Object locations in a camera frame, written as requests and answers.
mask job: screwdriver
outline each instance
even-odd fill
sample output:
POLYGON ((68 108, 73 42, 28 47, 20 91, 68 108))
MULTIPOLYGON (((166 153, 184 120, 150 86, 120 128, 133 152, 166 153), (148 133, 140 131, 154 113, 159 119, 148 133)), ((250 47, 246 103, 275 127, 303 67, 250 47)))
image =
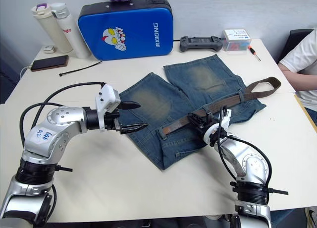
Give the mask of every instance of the screwdriver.
POLYGON ((260 58, 258 57, 257 53, 251 46, 248 46, 248 49, 251 51, 251 53, 258 59, 258 61, 261 61, 260 58))

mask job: white wall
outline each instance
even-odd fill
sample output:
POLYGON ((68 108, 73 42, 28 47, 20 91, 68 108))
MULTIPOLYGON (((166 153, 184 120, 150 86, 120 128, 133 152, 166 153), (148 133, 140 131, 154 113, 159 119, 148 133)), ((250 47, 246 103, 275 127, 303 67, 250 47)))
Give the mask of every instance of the white wall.
MULTIPOLYGON (((32 17, 41 2, 64 1, 77 18, 85 4, 107 0, 0 0, 0 37, 18 61, 28 65, 43 44, 51 43, 32 17)), ((278 57, 291 29, 317 25, 317 0, 168 0, 174 15, 174 38, 220 36, 225 28, 245 28, 278 57)))

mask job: white t-shirt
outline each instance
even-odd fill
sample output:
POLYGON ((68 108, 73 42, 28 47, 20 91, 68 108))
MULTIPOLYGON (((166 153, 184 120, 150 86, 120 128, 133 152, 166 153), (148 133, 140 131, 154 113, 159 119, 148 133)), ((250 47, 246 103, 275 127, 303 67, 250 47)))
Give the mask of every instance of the white t-shirt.
MULTIPOLYGON (((280 63, 293 73, 317 75, 317 30, 306 36, 280 63)), ((306 108, 317 111, 317 90, 296 94, 306 108)))

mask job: white label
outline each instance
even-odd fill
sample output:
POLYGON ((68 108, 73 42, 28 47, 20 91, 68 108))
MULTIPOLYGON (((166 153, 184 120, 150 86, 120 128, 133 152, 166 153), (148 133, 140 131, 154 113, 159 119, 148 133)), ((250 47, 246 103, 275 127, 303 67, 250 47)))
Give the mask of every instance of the white label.
POLYGON ((249 40, 251 39, 245 29, 224 30, 228 36, 227 40, 249 40))
POLYGON ((39 145, 51 141, 55 134, 55 131, 41 127, 33 133, 30 140, 31 142, 39 145))

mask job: brown leather belt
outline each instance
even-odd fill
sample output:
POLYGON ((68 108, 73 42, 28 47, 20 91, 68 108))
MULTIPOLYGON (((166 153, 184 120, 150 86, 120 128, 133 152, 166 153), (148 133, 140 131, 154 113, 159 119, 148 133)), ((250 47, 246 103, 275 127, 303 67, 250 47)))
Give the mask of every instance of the brown leather belt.
MULTIPOLYGON (((237 105, 237 104, 245 102, 245 101, 267 97, 267 96, 271 95, 272 93, 274 93, 280 86, 281 86, 281 82, 277 78, 269 77, 269 78, 251 83, 248 87, 246 87, 242 91, 242 94, 240 94, 240 95, 238 94, 238 95, 223 99, 219 102, 215 102, 213 104, 207 105, 207 107, 211 111, 211 113, 217 113, 218 111, 220 111, 222 106, 227 106, 229 108, 229 107, 232 107, 234 105, 237 105), (259 83, 270 83, 274 89, 268 90, 268 91, 263 91, 263 92, 252 93, 251 91, 259 83)), ((199 116, 206 116, 205 109, 200 109, 200 110, 194 111, 193 113, 195 113, 199 116)), ((184 116, 181 119, 173 122, 169 126, 164 127, 163 133, 165 135, 168 135, 168 134, 172 133, 173 131, 187 125, 188 123, 189 123, 189 120, 188 120, 187 116, 184 116)))

